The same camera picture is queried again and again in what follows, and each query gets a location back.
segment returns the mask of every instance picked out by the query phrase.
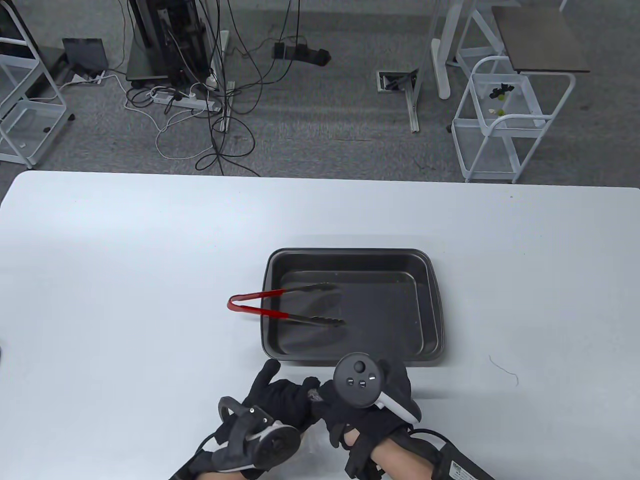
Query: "white table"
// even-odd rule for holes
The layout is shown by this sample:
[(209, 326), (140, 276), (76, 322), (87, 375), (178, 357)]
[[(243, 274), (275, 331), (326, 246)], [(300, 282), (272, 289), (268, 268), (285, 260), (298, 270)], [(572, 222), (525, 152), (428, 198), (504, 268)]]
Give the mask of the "white table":
[[(265, 361), (225, 304), (286, 246), (431, 257), (422, 425), (496, 479), (636, 478), (639, 212), (635, 189), (24, 173), (0, 207), (0, 478), (168, 479)], [(266, 479), (345, 461), (319, 424)]]

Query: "white cable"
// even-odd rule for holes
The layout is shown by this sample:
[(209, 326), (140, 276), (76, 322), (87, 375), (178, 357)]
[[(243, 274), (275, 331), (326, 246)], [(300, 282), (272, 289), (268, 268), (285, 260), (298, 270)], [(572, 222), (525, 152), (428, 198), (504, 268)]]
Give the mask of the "white cable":
[[(207, 109), (208, 109), (208, 108), (209, 108), (209, 91), (208, 91), (208, 90), (207, 90), (207, 103), (206, 103), (206, 105), (207, 105)], [(202, 155), (203, 153), (208, 152), (209, 150), (211, 150), (211, 149), (213, 148), (213, 146), (211, 146), (211, 147), (207, 147), (207, 148), (205, 148), (204, 150), (202, 150), (201, 152), (198, 152), (197, 154), (192, 155), (191, 157), (185, 157), (185, 158), (172, 158), (172, 157), (167, 157), (166, 155), (164, 155), (164, 154), (160, 151), (160, 147), (158, 146), (158, 140), (160, 139), (160, 135), (161, 135), (162, 133), (166, 132), (166, 131), (167, 131), (167, 129), (168, 129), (169, 127), (171, 127), (171, 126), (173, 126), (173, 125), (175, 125), (175, 124), (179, 124), (180, 122), (184, 122), (185, 120), (189, 120), (190, 118), (193, 118), (194, 116), (199, 115), (200, 113), (204, 112), (205, 110), (206, 110), (206, 109), (202, 109), (202, 110), (200, 110), (200, 111), (197, 111), (196, 113), (192, 113), (192, 114), (191, 114), (191, 115), (189, 115), (189, 116), (186, 116), (186, 117), (184, 117), (184, 118), (181, 118), (180, 120), (177, 120), (177, 121), (176, 121), (176, 122), (174, 122), (174, 123), (171, 123), (171, 120), (173, 120), (176, 116), (181, 115), (181, 114), (183, 114), (183, 113), (185, 113), (185, 112), (187, 112), (187, 111), (188, 111), (188, 110), (182, 110), (182, 111), (179, 111), (178, 113), (174, 113), (174, 114), (169, 118), (169, 120), (167, 120), (167, 121), (166, 121), (166, 125), (164, 126), (164, 129), (163, 129), (163, 130), (161, 130), (161, 131), (159, 131), (159, 132), (157, 133), (157, 135), (156, 135), (156, 150), (158, 151), (158, 153), (159, 153), (160, 155), (162, 155), (162, 157), (163, 157), (163, 158), (165, 158), (165, 159), (167, 159), (167, 160), (191, 160), (191, 159), (194, 159), (195, 157), (199, 157), (199, 156), (200, 156), (200, 155)]]
[[(156, 127), (156, 130), (158, 130), (158, 133), (156, 134), (156, 150), (158, 151), (158, 153), (160, 154), (160, 156), (166, 160), (191, 160), (194, 159), (195, 157), (198, 157), (200, 155), (202, 155), (205, 152), (208, 152), (209, 150), (211, 150), (213, 148), (213, 146), (211, 147), (207, 147), (204, 150), (202, 150), (201, 152), (198, 152), (195, 155), (192, 155), (190, 157), (177, 157), (177, 158), (173, 158), (173, 157), (168, 157), (166, 156), (164, 153), (162, 153), (162, 151), (160, 150), (160, 147), (158, 145), (158, 140), (160, 139), (160, 135), (162, 135), (164, 132), (166, 132), (169, 127), (173, 127), (176, 124), (179, 124), (180, 122), (184, 122), (185, 120), (189, 120), (190, 118), (193, 118), (194, 116), (199, 115), (200, 113), (203, 113), (204, 111), (207, 111), (209, 109), (209, 91), (207, 90), (207, 102), (206, 102), (206, 108), (203, 108), (202, 110), (197, 111), (196, 113), (192, 113), (189, 116), (186, 116), (184, 118), (181, 118), (180, 120), (176, 120), (175, 122), (172, 122), (172, 120), (179, 116), (182, 115), (184, 113), (188, 113), (189, 110), (182, 110), (179, 111), (177, 113), (174, 113), (171, 117), (169, 117), (169, 119), (166, 121), (166, 124), (164, 125), (164, 127), (160, 128), (156, 122), (156, 120), (149, 115), (147, 112), (142, 111), (142, 110), (138, 110), (136, 108), (132, 108), (129, 106), (129, 98), (127, 97), (127, 90), (122, 86), (122, 82), (120, 82), (120, 78), (116, 75), (116, 74), (111, 74), (111, 75), (107, 75), (104, 77), (101, 77), (101, 80), (105, 80), (107, 78), (115, 78), (118, 81), (118, 86), (120, 87), (120, 89), (124, 92), (125, 95), (125, 100), (124, 103), (122, 104), (122, 106), (129, 111), (134, 111), (137, 113), (141, 113), (142, 115), (146, 116), (147, 118), (149, 118), (149, 120), (151, 120), (154, 123), (154, 126)], [(75, 82), (67, 82), (63, 85), (61, 85), (60, 87), (58, 87), (60, 90), (62, 90), (63, 88), (69, 86), (69, 85), (75, 85), (75, 84), (79, 84), (79, 83), (93, 83), (95, 81), (98, 81), (99, 79), (95, 78), (95, 79), (91, 79), (91, 80), (84, 80), (84, 81), (75, 81)], [(192, 89), (194, 86), (198, 85), (200, 82), (194, 83), (193, 85), (191, 85), (191, 88), (189, 89), (189, 93), (191, 93)], [(147, 92), (147, 96), (148, 97), (152, 97), (153, 94), (155, 93), (156, 90), (164, 88), (162, 86), (155, 86), (153, 87), (151, 90), (149, 90), (149, 92)], [(175, 90), (176, 92), (179, 92), (181, 94), (183, 94), (186, 98), (190, 98), (190, 95), (181, 92), (180, 90)], [(47, 100), (55, 100), (58, 97), (51, 97), (51, 98), (34, 98), (34, 99), (30, 99), (30, 100), (35, 100), (35, 101), (47, 101)]]

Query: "forearm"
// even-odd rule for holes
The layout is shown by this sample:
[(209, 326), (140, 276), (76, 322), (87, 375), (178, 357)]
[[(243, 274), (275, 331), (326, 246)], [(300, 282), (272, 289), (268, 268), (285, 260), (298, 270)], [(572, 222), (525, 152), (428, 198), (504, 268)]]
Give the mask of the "forearm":
[[(357, 430), (351, 430), (344, 435), (344, 440), (348, 445), (353, 445), (358, 435)], [(433, 474), (433, 465), (428, 460), (389, 439), (373, 449), (371, 459), (393, 480), (430, 480)]]
[(230, 474), (223, 474), (220, 472), (209, 472), (207, 474), (200, 474), (196, 480), (246, 480), (242, 473), (232, 472)]

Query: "tray rim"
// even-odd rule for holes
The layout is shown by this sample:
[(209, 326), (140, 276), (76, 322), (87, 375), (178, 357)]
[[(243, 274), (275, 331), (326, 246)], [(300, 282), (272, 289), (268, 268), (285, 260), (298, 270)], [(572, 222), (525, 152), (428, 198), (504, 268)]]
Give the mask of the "tray rim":
[[(428, 358), (423, 359), (423, 358), (417, 357), (417, 358), (403, 359), (403, 362), (406, 363), (407, 365), (421, 366), (421, 364), (432, 364), (433, 362), (435, 362), (435, 360), (438, 360), (442, 356), (442, 353), (444, 352), (444, 346), (445, 346), (444, 313), (442, 311), (442, 299), (440, 297), (440, 288), (438, 287), (438, 279), (436, 278), (435, 270), (433, 269), (433, 263), (431, 262), (431, 259), (426, 253), (424, 253), (422, 250), (418, 250), (417, 248), (353, 248), (353, 247), (279, 248), (274, 252), (272, 252), (271, 255), (269, 255), (269, 259), (267, 260), (267, 266), (264, 270), (264, 278), (262, 279), (262, 289), (264, 290), (265, 288), (268, 288), (266, 286), (267, 274), (269, 273), (269, 267), (271, 265), (273, 257), (275, 257), (276, 255), (282, 252), (295, 253), (295, 252), (309, 252), (314, 250), (318, 252), (326, 252), (326, 253), (352, 251), (354, 253), (355, 252), (358, 252), (358, 253), (388, 252), (388, 253), (412, 253), (414, 255), (418, 255), (424, 261), (427, 267), (427, 274), (429, 275), (429, 294), (431, 295), (431, 309), (433, 313), (435, 330), (436, 330), (436, 346), (430, 352)], [(317, 366), (333, 366), (340, 360), (339, 358), (336, 360), (329, 360), (329, 359), (311, 360), (308, 358), (300, 359), (295, 356), (292, 357), (291, 355), (281, 355), (280, 353), (276, 352), (266, 341), (264, 334), (265, 334), (265, 331), (268, 330), (268, 324), (267, 324), (268, 321), (269, 321), (269, 317), (264, 315), (260, 316), (260, 343), (262, 344), (263, 352), (268, 357), (274, 358), (275, 360), (279, 360), (281, 362), (297, 362), (300, 364), (312, 364)]]

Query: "black glove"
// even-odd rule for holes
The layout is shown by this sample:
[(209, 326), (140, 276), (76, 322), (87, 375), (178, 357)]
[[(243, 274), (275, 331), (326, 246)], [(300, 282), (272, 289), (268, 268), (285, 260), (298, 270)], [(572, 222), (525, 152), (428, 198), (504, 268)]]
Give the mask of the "black glove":
[[(309, 390), (318, 388), (320, 381), (316, 377), (307, 377), (302, 385), (297, 385), (289, 380), (277, 380), (271, 383), (274, 376), (280, 371), (278, 360), (267, 360), (262, 370), (255, 377), (249, 394), (242, 402), (247, 407), (258, 406), (268, 413), (274, 420), (279, 420), (285, 425), (291, 425), (300, 432), (304, 432), (318, 421), (311, 414), (311, 401), (308, 398)], [(218, 445), (229, 439), (229, 434), (237, 416), (231, 415), (213, 434)], [(242, 470), (242, 475), (249, 480), (255, 480), (263, 471), (256, 469)]]
[(411, 427), (410, 424), (387, 408), (382, 410), (377, 406), (355, 408), (347, 404), (335, 391), (333, 380), (329, 380), (320, 387), (318, 393), (323, 399), (323, 404), (315, 407), (315, 412), (326, 423), (331, 443), (336, 448), (338, 447), (337, 442), (340, 442), (345, 449), (349, 449), (344, 443), (343, 436), (353, 428), (360, 432), (358, 438), (367, 437), (372, 448), (375, 448), (396, 430), (404, 429), (406, 431)]

